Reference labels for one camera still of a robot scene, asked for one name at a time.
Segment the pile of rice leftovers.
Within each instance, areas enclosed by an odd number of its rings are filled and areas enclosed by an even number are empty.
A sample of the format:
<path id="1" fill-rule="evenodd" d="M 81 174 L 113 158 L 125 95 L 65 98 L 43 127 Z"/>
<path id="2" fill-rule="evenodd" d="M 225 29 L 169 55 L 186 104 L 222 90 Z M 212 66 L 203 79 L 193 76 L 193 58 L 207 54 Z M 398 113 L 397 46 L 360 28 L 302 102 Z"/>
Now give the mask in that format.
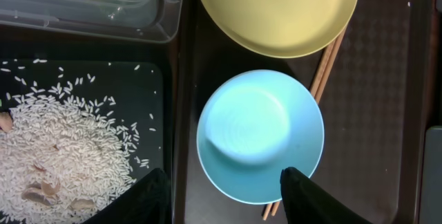
<path id="1" fill-rule="evenodd" d="M 162 162 L 154 65 L 1 60 L 1 222 L 82 223 Z"/>

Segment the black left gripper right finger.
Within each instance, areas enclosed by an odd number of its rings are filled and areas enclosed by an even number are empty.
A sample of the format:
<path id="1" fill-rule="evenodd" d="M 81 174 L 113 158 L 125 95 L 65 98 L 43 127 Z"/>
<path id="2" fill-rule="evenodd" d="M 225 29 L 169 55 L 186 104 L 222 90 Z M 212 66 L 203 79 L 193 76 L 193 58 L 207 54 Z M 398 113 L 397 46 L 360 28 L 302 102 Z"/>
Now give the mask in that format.
<path id="1" fill-rule="evenodd" d="M 369 224 L 294 167 L 280 176 L 288 224 Z"/>

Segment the wooden chopstick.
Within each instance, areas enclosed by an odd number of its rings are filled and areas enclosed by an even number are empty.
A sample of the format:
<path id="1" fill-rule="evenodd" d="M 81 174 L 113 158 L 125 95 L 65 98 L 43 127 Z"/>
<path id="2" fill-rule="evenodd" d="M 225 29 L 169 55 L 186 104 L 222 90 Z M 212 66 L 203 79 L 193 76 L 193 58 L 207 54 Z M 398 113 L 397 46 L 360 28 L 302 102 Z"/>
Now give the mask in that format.
<path id="1" fill-rule="evenodd" d="M 314 80 L 313 80 L 312 85 L 310 87 L 310 93 L 313 95 L 315 101 L 317 101 L 317 102 L 319 102 L 319 99 L 320 99 L 320 96 L 318 95 L 318 88 L 320 86 L 320 83 L 323 80 L 323 77 L 325 74 L 325 69 L 327 68 L 327 65 L 328 65 L 330 58 L 332 56 L 332 51 L 334 49 L 335 43 L 336 43 L 336 41 L 333 41 L 331 44 L 329 44 L 326 47 L 326 49 L 320 59 L 320 63 L 318 65 L 318 68 L 316 69 L 316 74 L 315 74 Z M 265 221 L 265 220 L 267 220 L 269 215 L 275 216 L 277 209 L 279 207 L 279 204 L 280 204 L 280 201 L 267 204 L 267 206 L 265 207 L 262 219 Z"/>
<path id="2" fill-rule="evenodd" d="M 347 27 L 344 27 L 344 29 L 341 31 L 341 33 L 334 40 L 334 41 L 336 41 L 336 43 L 334 44 L 334 49 L 333 49 L 333 51 L 331 53 L 330 61 L 329 61 L 328 65 L 327 65 L 327 68 L 325 69 L 325 74 L 324 74 L 323 80 L 320 83 L 320 86 L 318 88 L 318 95 L 320 96 L 320 99 L 321 99 L 321 97 L 323 95 L 323 91 L 324 91 L 325 86 L 327 84 L 327 80 L 328 80 L 329 75 L 331 73 L 331 70 L 333 68 L 334 62 L 336 60 L 336 57 L 337 57 L 337 54 L 339 52 L 340 45 L 341 45 L 341 43 L 343 41 L 343 37 L 345 36 L 346 30 L 347 30 Z"/>

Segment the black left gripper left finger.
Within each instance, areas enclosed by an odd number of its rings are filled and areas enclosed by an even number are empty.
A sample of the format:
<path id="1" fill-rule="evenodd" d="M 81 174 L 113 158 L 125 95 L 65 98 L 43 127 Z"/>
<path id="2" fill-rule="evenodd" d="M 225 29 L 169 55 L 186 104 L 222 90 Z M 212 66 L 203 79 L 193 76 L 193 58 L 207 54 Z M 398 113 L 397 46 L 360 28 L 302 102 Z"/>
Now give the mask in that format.
<path id="1" fill-rule="evenodd" d="M 171 182 L 159 168 L 84 224 L 171 224 Z"/>

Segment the light blue bowl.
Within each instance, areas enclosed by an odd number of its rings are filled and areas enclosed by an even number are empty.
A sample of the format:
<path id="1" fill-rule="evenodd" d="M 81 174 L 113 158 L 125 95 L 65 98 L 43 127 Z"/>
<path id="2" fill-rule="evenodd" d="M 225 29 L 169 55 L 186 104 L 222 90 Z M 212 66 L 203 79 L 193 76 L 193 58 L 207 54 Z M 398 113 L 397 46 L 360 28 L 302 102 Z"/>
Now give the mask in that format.
<path id="1" fill-rule="evenodd" d="M 280 201 L 280 172 L 311 177 L 325 127 L 317 102 L 298 80 L 273 70 L 247 71 L 218 87 L 198 121 L 196 145 L 211 183 L 241 203 Z"/>

